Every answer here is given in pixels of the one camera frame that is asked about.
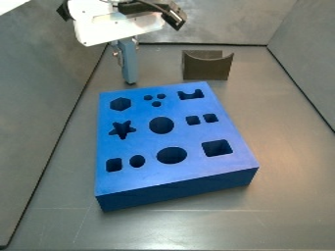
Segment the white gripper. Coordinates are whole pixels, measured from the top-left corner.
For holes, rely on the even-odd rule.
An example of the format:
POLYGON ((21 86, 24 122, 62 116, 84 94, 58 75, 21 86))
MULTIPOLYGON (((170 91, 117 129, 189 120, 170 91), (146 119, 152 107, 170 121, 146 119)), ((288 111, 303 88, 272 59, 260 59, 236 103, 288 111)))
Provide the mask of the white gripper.
POLYGON ((160 13, 122 15, 117 5, 125 0, 68 0, 66 6, 76 38, 84 46, 109 42, 112 57, 120 66, 120 49, 116 40, 156 30, 165 24, 160 13))

